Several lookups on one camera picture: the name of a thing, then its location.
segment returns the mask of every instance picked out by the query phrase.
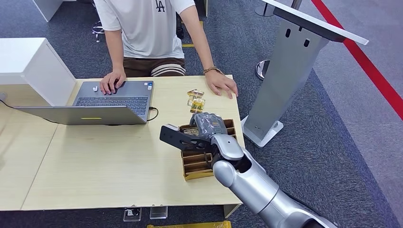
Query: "wooden table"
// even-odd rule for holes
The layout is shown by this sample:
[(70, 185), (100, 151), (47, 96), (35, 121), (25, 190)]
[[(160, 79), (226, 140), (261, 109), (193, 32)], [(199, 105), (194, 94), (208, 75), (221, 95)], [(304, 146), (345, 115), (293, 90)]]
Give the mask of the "wooden table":
[(20, 210), (57, 125), (0, 104), (0, 210)]
[[(70, 103), (83, 81), (77, 80)], [(239, 143), (244, 146), (236, 98), (214, 95), (203, 76), (159, 77), (153, 81), (151, 105), (159, 109), (159, 115), (147, 125), (49, 123), (49, 128), (57, 125), (57, 129), (22, 209), (225, 205), (225, 215), (229, 216), (240, 200), (214, 177), (185, 181), (179, 150), (161, 142), (159, 133), (164, 124), (188, 124), (192, 113), (186, 93), (198, 88), (205, 92), (204, 110), (233, 119)], [(32, 140), (31, 137), (21, 135), (19, 143)], [(16, 148), (20, 153), (26, 149)]]

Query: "gray kiosk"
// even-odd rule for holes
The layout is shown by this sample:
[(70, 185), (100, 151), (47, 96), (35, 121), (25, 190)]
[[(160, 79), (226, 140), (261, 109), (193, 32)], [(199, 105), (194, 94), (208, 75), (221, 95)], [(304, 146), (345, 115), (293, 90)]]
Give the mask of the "gray kiosk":
[(280, 117), (305, 85), (319, 51), (329, 41), (369, 42), (274, 0), (263, 1), (274, 6), (274, 15), (282, 20), (256, 101), (242, 120), (243, 133), (260, 148), (283, 128)]

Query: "wooden organizer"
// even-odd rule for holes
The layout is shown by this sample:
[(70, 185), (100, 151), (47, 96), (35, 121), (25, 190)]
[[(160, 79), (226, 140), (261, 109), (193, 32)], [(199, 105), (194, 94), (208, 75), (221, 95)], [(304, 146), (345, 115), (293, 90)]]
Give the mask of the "wooden organizer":
[[(232, 119), (224, 120), (225, 127), (227, 128), (227, 133), (237, 139), (234, 121)], [(197, 129), (197, 127), (190, 127), (189, 125), (183, 125), (179, 127), (181, 132), (189, 129)], [(207, 153), (207, 160), (212, 161), (213, 157), (211, 153)], [(181, 152), (182, 164), (183, 164), (183, 176), (185, 180), (192, 180), (203, 177), (213, 176), (213, 170), (209, 168), (204, 154), (199, 154), (197, 152)]]

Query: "laptop lid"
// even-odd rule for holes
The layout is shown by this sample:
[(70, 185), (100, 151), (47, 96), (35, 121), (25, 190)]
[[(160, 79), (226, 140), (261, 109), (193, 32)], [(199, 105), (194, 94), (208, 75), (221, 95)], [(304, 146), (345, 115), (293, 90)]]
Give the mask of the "laptop lid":
[(126, 106), (15, 107), (28, 114), (65, 125), (134, 125), (146, 121)]

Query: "laptop keyboard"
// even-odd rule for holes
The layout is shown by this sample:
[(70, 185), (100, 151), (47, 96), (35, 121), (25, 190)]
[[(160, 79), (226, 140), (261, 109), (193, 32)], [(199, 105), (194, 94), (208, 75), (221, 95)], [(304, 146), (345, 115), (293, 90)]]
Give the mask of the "laptop keyboard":
[(76, 106), (127, 106), (138, 116), (148, 114), (147, 96), (133, 97), (79, 97)]

